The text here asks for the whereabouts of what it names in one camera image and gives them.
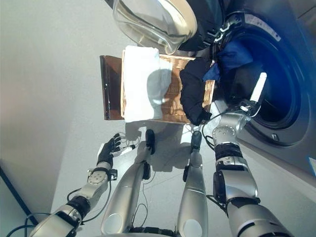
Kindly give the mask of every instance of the black strap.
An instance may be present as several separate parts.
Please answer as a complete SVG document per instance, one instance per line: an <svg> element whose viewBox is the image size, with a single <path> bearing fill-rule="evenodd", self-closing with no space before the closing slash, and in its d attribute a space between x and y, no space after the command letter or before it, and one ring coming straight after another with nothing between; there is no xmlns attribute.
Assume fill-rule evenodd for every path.
<svg viewBox="0 0 316 237"><path fill-rule="evenodd" d="M94 172L96 172L96 171L104 171L104 172L106 172L106 174L107 174L107 176L108 176L108 181L111 180L111 174L110 174L110 171L109 171L107 168L97 167L97 168L95 168L95 169L92 171L91 175L92 175Z"/></svg>

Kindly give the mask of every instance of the printed label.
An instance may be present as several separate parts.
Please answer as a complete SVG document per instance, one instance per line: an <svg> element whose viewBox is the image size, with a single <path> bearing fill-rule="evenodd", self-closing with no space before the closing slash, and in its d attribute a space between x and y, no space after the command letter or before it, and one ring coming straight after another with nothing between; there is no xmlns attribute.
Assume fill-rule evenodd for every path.
<svg viewBox="0 0 316 237"><path fill-rule="evenodd" d="M265 32L269 33L273 38L276 39L276 41L280 41L281 37L263 20L259 19L258 17L251 15L251 14L245 14L245 22L250 25L257 26L264 30Z"/></svg>

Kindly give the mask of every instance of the sticker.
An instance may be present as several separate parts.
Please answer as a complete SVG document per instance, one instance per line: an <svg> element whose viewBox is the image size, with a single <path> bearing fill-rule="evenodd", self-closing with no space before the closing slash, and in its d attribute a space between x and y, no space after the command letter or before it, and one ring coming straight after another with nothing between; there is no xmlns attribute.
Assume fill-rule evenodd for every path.
<svg viewBox="0 0 316 237"><path fill-rule="evenodd" d="M307 159L308 159L310 166L314 172L314 176L316 176L316 159L311 158L311 157L307 157Z"/></svg>
<svg viewBox="0 0 316 237"><path fill-rule="evenodd" d="M276 41L280 41L281 37L263 20L259 19L258 17L251 15L251 14L245 14L245 22L250 25L257 26L264 30L265 32L269 33L273 38L276 39Z"/></svg>

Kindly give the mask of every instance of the woven basket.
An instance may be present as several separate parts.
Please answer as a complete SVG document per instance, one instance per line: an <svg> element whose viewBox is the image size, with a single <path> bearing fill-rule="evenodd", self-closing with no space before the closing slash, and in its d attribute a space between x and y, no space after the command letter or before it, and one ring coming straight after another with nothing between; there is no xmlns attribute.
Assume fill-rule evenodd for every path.
<svg viewBox="0 0 316 237"><path fill-rule="evenodd" d="M124 110L125 110L125 105L126 105L126 99L125 99L125 93L124 93L124 70L123 70L124 69L124 54L125 54L125 51L123 51L123 55L122 55L122 75L121 75L121 94L120 94L120 105L121 105L122 117L124 117ZM190 123L180 103L180 95L181 95L181 89L182 89L180 71L184 69L184 67L190 60L194 60L195 58L164 55L164 54L161 54L160 58L172 63L172 73L171 73L171 84L164 96L165 103L161 105L162 119L157 119L157 121L172 122L172 123ZM215 82L213 80L208 80L205 83L205 94L204 94L204 100L203 100L202 106L205 108L207 112L209 112L210 110L214 84Z"/></svg>

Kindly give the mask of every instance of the blue cloth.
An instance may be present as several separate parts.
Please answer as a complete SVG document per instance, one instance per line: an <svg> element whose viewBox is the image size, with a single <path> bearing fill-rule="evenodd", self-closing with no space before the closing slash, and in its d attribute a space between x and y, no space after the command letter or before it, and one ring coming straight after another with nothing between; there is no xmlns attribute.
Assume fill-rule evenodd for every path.
<svg viewBox="0 0 316 237"><path fill-rule="evenodd" d="M217 58L218 62L207 71L202 81L219 80L221 72L226 74L233 68L238 68L253 61L251 53L239 41L227 43L225 48L217 54Z"/></svg>

